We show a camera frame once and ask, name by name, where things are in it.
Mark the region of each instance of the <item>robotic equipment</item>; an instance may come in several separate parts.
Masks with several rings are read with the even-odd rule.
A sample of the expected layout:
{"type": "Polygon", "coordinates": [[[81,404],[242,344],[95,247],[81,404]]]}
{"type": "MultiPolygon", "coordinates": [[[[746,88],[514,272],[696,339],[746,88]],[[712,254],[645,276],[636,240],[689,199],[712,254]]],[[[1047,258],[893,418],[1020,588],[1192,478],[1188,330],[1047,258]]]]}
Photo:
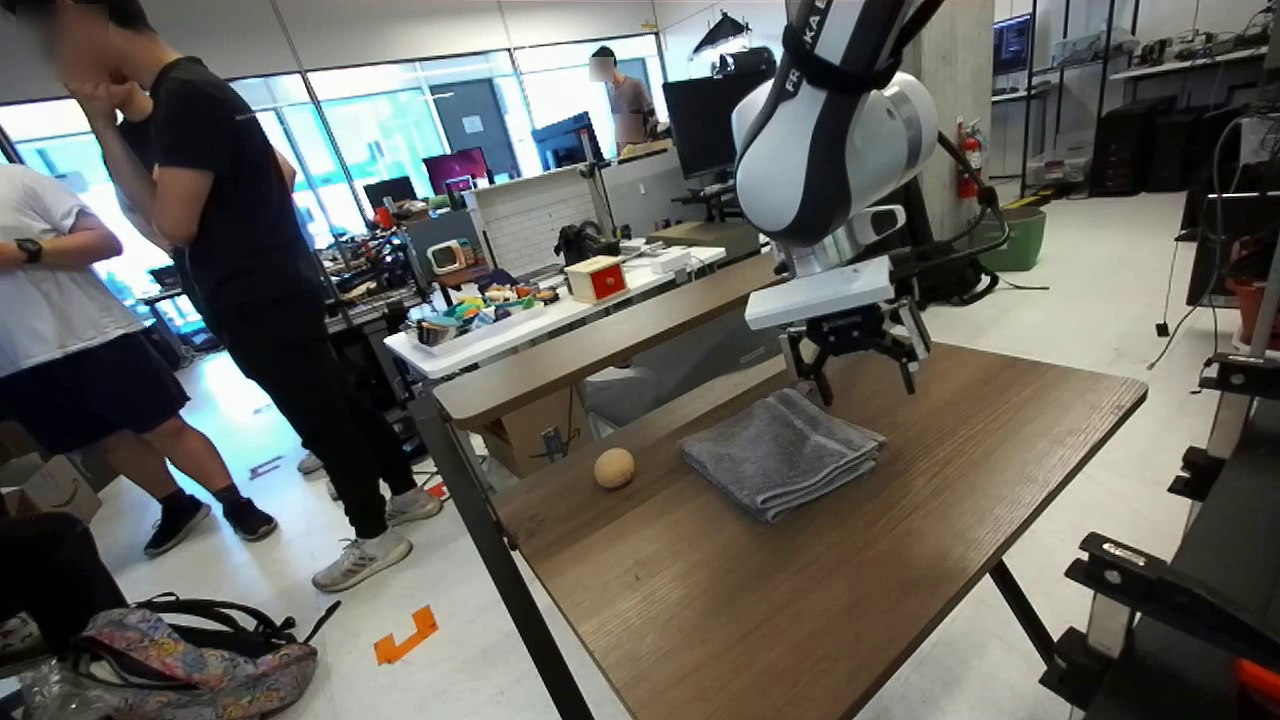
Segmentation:
{"type": "Polygon", "coordinates": [[[878,247],[889,235],[878,215],[903,227],[903,208],[878,199],[917,181],[945,139],[927,88],[899,73],[940,4],[799,0],[779,73],[731,114],[741,208],[794,269],[747,302],[747,326],[785,333],[794,374],[824,404],[827,358],[883,354],[911,387],[932,354],[917,302],[895,293],[893,259],[878,247]]]}

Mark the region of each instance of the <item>black hair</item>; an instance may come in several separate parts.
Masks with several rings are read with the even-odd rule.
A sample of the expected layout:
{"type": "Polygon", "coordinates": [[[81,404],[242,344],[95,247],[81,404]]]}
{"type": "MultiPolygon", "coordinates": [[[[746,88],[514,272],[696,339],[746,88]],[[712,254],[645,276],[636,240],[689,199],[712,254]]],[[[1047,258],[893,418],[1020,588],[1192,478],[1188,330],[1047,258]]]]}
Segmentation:
{"type": "MultiPolygon", "coordinates": [[[[59,11],[55,11],[59,0],[0,0],[0,9],[7,16],[20,16],[20,20],[42,20],[42,24],[55,24],[59,11]]],[[[75,0],[86,9],[95,9],[103,20],[128,30],[128,33],[147,33],[154,20],[146,11],[139,0],[75,0]]]]}
{"type": "Polygon", "coordinates": [[[617,51],[614,51],[608,43],[602,43],[602,50],[594,51],[594,64],[617,64],[617,51]]]}

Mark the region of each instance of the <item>table leg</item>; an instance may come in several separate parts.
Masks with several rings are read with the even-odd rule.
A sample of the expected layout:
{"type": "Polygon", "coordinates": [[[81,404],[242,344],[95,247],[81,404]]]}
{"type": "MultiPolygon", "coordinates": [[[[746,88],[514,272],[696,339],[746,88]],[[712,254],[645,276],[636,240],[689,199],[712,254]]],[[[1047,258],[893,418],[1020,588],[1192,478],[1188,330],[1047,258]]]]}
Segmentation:
{"type": "Polygon", "coordinates": [[[1005,606],[1014,610],[1024,638],[1035,643],[1046,659],[1039,686],[1070,700],[1073,708],[1087,708],[1095,686],[1112,670],[1104,654],[1087,643],[1083,634],[1070,627],[1061,640],[1047,638],[1039,614],[1032,610],[1027,593],[1015,586],[1005,560],[989,568],[992,586],[1000,588],[1005,606]]]}
{"type": "Polygon", "coordinates": [[[1015,586],[1005,560],[989,568],[992,586],[1000,588],[1005,606],[1014,610],[1015,625],[1027,634],[1032,650],[1039,654],[1046,670],[1061,670],[1056,640],[1047,638],[1039,614],[1032,610],[1027,593],[1015,586]]]}
{"type": "Polygon", "coordinates": [[[454,493],[454,503],[465,518],[467,537],[473,537],[502,602],[507,606],[517,634],[520,634],[546,688],[558,700],[558,711],[564,720],[589,720],[594,708],[589,708],[585,694],[575,688],[570,659],[562,657],[562,643],[558,643],[546,614],[538,610],[538,602],[517,568],[514,537],[503,533],[503,519],[496,518],[494,498],[481,480],[481,469],[478,469],[473,451],[465,450],[467,438],[454,434],[444,404],[430,387],[418,392],[414,419],[418,419],[420,438],[430,442],[430,451],[454,493]]]}

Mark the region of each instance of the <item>desk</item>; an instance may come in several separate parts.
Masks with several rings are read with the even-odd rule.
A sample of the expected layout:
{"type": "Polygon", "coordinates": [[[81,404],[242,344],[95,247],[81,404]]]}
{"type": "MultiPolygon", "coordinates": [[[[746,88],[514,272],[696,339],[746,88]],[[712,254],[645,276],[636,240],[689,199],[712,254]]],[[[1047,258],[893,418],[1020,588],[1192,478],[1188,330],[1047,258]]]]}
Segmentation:
{"type": "Polygon", "coordinates": [[[731,258],[759,247],[759,234],[746,219],[684,219],[674,227],[656,227],[650,235],[662,245],[708,245],[708,247],[725,247],[731,258]]]}
{"type": "Polygon", "coordinates": [[[496,508],[450,434],[430,427],[478,407],[456,392],[420,404],[564,715],[585,705],[507,539],[636,715],[850,715],[984,574],[1020,610],[1000,557],[1144,400],[1136,379],[965,349],[938,349],[921,398],[903,398],[889,361],[836,361],[832,411],[883,434],[889,455],[857,488],[766,528],[696,480],[675,442],[779,383],[785,369],[766,364],[617,434],[608,445],[642,455],[629,493],[596,493],[602,450],[582,450],[496,508]]]}
{"type": "Polygon", "coordinates": [[[585,303],[564,298],[562,303],[547,307],[532,307],[520,313],[503,326],[487,326],[487,330],[473,330],[467,338],[444,339],[436,349],[424,349],[414,333],[397,333],[390,338],[390,349],[418,369],[430,379],[450,379],[459,377],[467,369],[481,369],[496,358],[507,358],[517,349],[529,349],[546,338],[558,338],[574,326],[585,326],[594,315],[617,313],[622,303],[636,303],[669,284],[675,284],[675,276],[665,272],[665,259],[684,258],[696,272],[725,266],[731,258],[725,258],[719,247],[684,247],[684,254],[665,254],[656,259],[629,259],[629,293],[605,303],[585,303]]]}
{"type": "Polygon", "coordinates": [[[517,404],[546,398],[547,387],[585,379],[622,358],[662,344],[701,322],[746,307],[746,302],[774,281],[774,259],[752,258],[715,276],[679,284],[645,303],[622,307],[574,338],[546,339],[529,354],[502,358],[467,377],[436,387],[454,424],[484,427],[517,404]]]}

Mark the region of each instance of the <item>shorts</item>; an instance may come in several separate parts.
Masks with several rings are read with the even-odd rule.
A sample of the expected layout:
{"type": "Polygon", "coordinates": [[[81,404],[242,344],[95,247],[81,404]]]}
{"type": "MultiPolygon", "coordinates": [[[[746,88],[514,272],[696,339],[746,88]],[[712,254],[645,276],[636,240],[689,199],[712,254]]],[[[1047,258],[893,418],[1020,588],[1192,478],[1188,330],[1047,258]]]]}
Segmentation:
{"type": "Polygon", "coordinates": [[[184,404],[184,383],[146,333],[0,379],[0,418],[26,424],[45,455],[81,451],[118,434],[158,434],[184,404]]]}

